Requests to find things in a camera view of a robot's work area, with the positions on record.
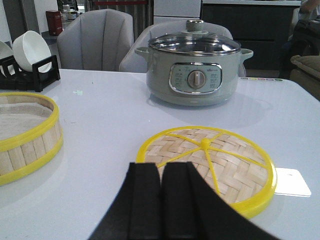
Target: control panel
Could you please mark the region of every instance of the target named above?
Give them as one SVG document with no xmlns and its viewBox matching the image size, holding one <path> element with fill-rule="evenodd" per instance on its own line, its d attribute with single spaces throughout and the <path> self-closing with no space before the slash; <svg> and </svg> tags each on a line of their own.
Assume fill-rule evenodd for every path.
<svg viewBox="0 0 320 240">
<path fill-rule="evenodd" d="M 211 94 L 222 82 L 222 69 L 216 63 L 175 63 L 169 76 L 171 89 L 183 94 Z"/>
</svg>

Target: lid knob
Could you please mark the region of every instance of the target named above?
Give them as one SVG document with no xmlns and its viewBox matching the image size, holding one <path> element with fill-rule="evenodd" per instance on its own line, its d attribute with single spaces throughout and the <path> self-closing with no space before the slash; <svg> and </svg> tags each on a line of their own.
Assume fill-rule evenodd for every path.
<svg viewBox="0 0 320 240">
<path fill-rule="evenodd" d="M 187 20 L 185 23 L 186 26 L 186 30 L 188 32 L 202 32 L 203 28 L 204 28 L 204 21 L 197 19 L 191 19 L 191 20 Z"/>
</svg>

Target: white wall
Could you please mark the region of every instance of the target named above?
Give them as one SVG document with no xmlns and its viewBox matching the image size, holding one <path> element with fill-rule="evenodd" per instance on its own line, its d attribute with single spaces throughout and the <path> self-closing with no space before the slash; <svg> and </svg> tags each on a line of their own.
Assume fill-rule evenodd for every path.
<svg viewBox="0 0 320 240">
<path fill-rule="evenodd" d="M 58 10 L 57 0 L 34 0 L 35 14 L 38 20 L 40 33 L 47 32 L 48 24 L 46 11 Z M 3 0 L 0 0 L 0 41 L 11 42 Z"/>
<path fill-rule="evenodd" d="M 11 41 L 3 0 L 0 0 L 0 41 Z"/>
</svg>

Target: steamer basket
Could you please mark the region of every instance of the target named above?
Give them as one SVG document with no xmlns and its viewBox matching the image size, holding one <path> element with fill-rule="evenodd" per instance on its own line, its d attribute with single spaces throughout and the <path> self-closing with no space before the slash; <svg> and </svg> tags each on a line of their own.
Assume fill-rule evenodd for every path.
<svg viewBox="0 0 320 240">
<path fill-rule="evenodd" d="M 21 133 L 5 139 L 0 138 L 2 139 L 0 140 L 0 186 L 41 168 L 58 153 L 63 144 L 59 109 L 51 98 L 28 92 L 0 93 L 0 116 L 5 112 L 1 111 L 1 107 L 2 110 L 5 108 L 10 110 L 11 107 L 15 109 L 17 105 L 19 105 L 18 111 L 22 111 L 15 110 L 12 113 L 16 114 L 17 118 L 18 114 L 28 111 L 30 105 L 34 111 L 41 108 L 43 111 L 48 111 L 48 114 L 42 122 L 31 129 L 25 130 L 21 127 Z"/>
<path fill-rule="evenodd" d="M 254 142 L 219 128 L 186 126 L 162 131 L 140 148 L 137 163 L 192 162 L 207 184 L 246 218 L 262 212 L 276 189 L 268 154 Z"/>
</svg>

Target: sofa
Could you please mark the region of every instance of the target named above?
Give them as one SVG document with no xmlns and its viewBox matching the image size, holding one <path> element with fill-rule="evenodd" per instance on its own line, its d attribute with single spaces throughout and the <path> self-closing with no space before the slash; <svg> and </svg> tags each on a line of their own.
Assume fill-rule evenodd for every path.
<svg viewBox="0 0 320 240">
<path fill-rule="evenodd" d="M 320 55 L 295 55 L 290 61 L 296 68 L 290 72 L 289 79 L 320 101 Z"/>
</svg>

